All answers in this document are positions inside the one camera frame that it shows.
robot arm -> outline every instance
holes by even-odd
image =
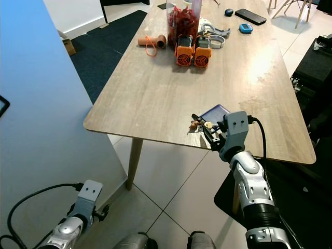
[[[218,128],[202,127],[211,149],[219,152],[221,160],[228,162],[233,172],[239,188],[248,248],[291,249],[279,211],[264,179],[264,169],[249,151],[244,151],[249,128],[246,112],[227,113],[218,126],[222,133],[216,131]]]
[[[78,194],[74,208],[64,222],[57,225],[39,249],[69,249],[74,248],[78,237],[89,230],[93,224],[93,217],[103,220],[108,208],[104,212],[95,211],[96,200],[102,190],[101,183],[87,180]]]

black cable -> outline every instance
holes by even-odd
[[[51,190],[51,189],[55,189],[55,188],[60,188],[60,187],[65,187],[65,186],[69,186],[69,187],[75,187],[76,190],[80,190],[80,188],[82,187],[82,184],[81,183],[64,183],[64,184],[58,184],[58,185],[54,185],[54,186],[51,186],[51,187],[48,187],[48,188],[44,188],[42,190],[39,190],[37,192],[34,192],[32,193],[31,195],[28,195],[26,197],[24,197],[22,200],[20,200],[18,203],[16,203],[13,208],[10,210],[9,214],[8,214],[8,218],[7,218],[7,227],[8,227],[8,230],[10,232],[11,235],[3,235],[0,237],[0,249],[4,249],[1,245],[1,240],[2,239],[10,239],[12,241],[14,241],[14,243],[16,243],[18,245],[18,247],[20,249],[27,249],[26,245],[23,243],[23,241],[21,240],[21,238],[18,236],[18,234],[15,232],[15,230],[13,229],[12,227],[12,224],[11,224],[11,219],[12,219],[12,215],[15,211],[15,209],[21,205],[24,201],[26,201],[27,199],[33,197],[33,196],[36,196],[40,193],[43,193],[45,191],[48,191],[48,190]],[[39,242],[34,248],[37,248],[43,241]]]
[[[261,131],[261,136],[263,138],[263,163],[266,166],[266,138],[265,138],[265,131],[264,131],[263,125],[258,120],[258,118],[254,117],[254,121],[256,121],[258,123],[260,131]]]

cardboard box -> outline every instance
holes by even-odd
[[[70,39],[65,39],[65,40],[62,40],[62,41],[63,41],[63,44],[66,47],[66,50],[67,50],[67,52],[70,56],[72,56],[73,54],[76,54],[75,48],[74,48],[74,46],[73,46]]]

smartphone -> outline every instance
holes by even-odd
[[[202,114],[201,117],[207,121],[216,124],[217,122],[224,122],[224,115],[228,114],[229,110],[224,108],[222,105],[216,105]]]
[[[251,11],[247,9],[239,9],[235,11],[235,15],[238,17],[243,18],[244,20],[247,20],[255,25],[262,25],[266,22],[266,18],[261,17],[255,13],[252,13]]]
[[[164,4],[160,4],[158,5],[159,8],[161,9],[169,9],[169,8],[173,8],[175,5],[171,4],[171,3],[164,3]]]

clear plastic container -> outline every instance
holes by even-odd
[[[195,40],[198,31],[202,0],[167,0],[168,44],[175,47],[180,35],[191,35]]]

